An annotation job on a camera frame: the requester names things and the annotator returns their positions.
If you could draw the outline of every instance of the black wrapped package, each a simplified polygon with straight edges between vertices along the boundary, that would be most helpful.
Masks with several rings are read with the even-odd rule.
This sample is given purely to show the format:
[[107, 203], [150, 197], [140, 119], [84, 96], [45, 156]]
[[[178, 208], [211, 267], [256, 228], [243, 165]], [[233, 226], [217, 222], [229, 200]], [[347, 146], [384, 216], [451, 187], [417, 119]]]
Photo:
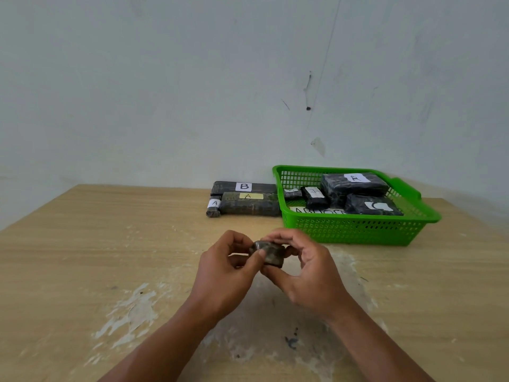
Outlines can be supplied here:
[[285, 248], [282, 245], [274, 244], [268, 241], [255, 241], [249, 248], [249, 255], [251, 256], [257, 250], [263, 249], [267, 256], [265, 256], [265, 264], [273, 265], [275, 267], [283, 267]]
[[300, 189], [283, 189], [283, 195], [285, 201], [295, 201], [302, 199], [302, 190]]
[[221, 214], [248, 214], [253, 216], [279, 216], [279, 201], [275, 193], [224, 192]]
[[221, 206], [221, 197], [220, 196], [210, 196], [209, 205], [207, 206], [207, 217], [219, 217]]
[[387, 197], [359, 196], [348, 194], [345, 211], [349, 214], [370, 214], [376, 216], [402, 216], [391, 199]]
[[302, 186], [302, 197], [306, 200], [306, 207], [311, 210], [324, 210], [329, 207], [329, 201], [316, 186]]
[[332, 173], [322, 175], [321, 189], [331, 208], [342, 208], [347, 194], [384, 197], [389, 185], [373, 173]]
[[271, 183], [216, 181], [210, 195], [222, 196], [224, 192], [277, 193], [277, 187]]

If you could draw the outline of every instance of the person's left arm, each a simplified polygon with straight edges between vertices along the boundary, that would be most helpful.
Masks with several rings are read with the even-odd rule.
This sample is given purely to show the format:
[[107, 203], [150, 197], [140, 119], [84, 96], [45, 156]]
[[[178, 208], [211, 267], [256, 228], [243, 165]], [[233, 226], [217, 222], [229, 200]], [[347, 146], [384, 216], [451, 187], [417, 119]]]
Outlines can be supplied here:
[[249, 237], [227, 231], [201, 255], [191, 294], [175, 315], [100, 382], [175, 381], [196, 348], [226, 315], [244, 299], [265, 252], [251, 257]]

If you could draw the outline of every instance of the paper label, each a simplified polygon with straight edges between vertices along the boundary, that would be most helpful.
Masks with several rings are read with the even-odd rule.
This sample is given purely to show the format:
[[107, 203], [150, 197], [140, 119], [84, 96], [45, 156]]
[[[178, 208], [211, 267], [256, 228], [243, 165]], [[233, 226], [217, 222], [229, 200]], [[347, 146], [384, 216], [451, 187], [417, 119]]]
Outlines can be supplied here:
[[304, 208], [303, 206], [290, 206], [290, 210], [297, 212], [297, 213], [321, 213], [321, 214], [347, 214], [342, 209], [325, 209], [325, 210], [311, 210], [308, 208]]
[[348, 173], [345, 174], [345, 178], [350, 182], [371, 182], [362, 173]]
[[371, 201], [367, 201], [364, 203], [371, 210], [387, 210], [388, 212], [394, 212], [393, 209], [390, 208], [385, 202], [377, 202], [373, 204]]
[[211, 199], [209, 201], [209, 205], [207, 206], [207, 208], [213, 208], [214, 206], [216, 208], [219, 208], [221, 205], [221, 200], [220, 199]]
[[263, 194], [261, 194], [261, 193], [239, 193], [239, 198], [244, 198], [244, 199], [263, 199]]
[[316, 186], [307, 187], [306, 190], [308, 191], [309, 195], [313, 198], [325, 198], [320, 189], [317, 188]]
[[252, 186], [253, 186], [252, 183], [237, 182], [237, 185], [235, 185], [235, 191], [236, 192], [251, 192]]

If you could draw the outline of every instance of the white wall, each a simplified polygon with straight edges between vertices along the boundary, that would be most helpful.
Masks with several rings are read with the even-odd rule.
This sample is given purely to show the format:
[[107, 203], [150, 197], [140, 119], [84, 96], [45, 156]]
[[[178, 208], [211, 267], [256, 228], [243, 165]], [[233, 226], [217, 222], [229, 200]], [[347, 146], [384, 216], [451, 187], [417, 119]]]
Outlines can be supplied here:
[[375, 167], [509, 218], [508, 2], [341, 0], [333, 32], [338, 2], [0, 0], [0, 229], [80, 182], [280, 163]]

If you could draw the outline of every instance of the forearm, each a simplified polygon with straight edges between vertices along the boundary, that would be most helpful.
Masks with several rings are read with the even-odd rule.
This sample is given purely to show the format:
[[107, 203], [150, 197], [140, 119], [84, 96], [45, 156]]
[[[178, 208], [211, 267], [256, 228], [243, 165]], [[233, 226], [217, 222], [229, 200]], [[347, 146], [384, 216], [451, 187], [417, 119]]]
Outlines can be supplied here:
[[433, 381], [352, 298], [328, 324], [369, 382]]
[[216, 321], [184, 305], [100, 382], [175, 381]]

